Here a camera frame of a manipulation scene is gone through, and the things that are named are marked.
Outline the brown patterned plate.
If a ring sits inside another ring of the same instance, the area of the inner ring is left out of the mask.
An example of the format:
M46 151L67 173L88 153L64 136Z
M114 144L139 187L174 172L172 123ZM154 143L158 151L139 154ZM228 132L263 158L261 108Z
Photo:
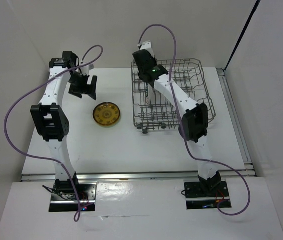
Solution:
M115 103L102 102L94 108L92 116L99 126L108 128L116 125L122 115L120 108Z

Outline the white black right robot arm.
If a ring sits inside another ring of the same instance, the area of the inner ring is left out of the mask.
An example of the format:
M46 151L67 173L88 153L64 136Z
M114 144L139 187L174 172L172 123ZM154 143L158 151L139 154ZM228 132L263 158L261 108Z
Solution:
M198 179L200 192L211 196L220 186L222 179L211 158L205 159L208 151L207 135L209 126L209 109L205 103L191 99L172 79L172 72L161 64L150 50L141 49L132 54L138 69L138 78L149 89L158 91L176 109L178 131L189 147L193 145L201 156L198 162Z

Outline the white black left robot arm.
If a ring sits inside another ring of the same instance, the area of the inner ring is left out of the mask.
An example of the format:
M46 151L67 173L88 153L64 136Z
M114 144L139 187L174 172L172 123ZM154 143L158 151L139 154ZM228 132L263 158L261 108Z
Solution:
M55 194L63 194L68 199L76 199L80 195L80 186L74 170L67 146L67 135L70 132L70 122L62 109L62 101L67 84L68 93L77 98L88 95L97 99L97 76L92 77L88 84L89 73L82 73L78 67L78 56L72 51L64 51L61 58L52 58L49 62L50 77L55 79L47 84L46 90L39 104L32 105L30 113L36 130L47 143L54 163L55 183L51 190Z

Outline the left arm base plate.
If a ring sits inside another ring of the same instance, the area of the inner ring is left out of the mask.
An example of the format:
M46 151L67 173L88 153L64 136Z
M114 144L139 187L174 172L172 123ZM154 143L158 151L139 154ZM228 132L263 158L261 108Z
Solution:
M66 190L57 190L53 187L43 187L51 194L49 212L67 213L78 211L78 200L72 187ZM82 212L94 212L96 210L97 183L79 184L77 186L78 197Z

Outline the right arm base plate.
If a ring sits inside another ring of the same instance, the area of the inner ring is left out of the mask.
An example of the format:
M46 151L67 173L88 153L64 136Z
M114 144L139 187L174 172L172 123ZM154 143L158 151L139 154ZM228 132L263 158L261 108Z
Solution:
M181 194L185 197L187 210L232 208L226 181L222 181L211 192L204 192L199 182L185 182Z

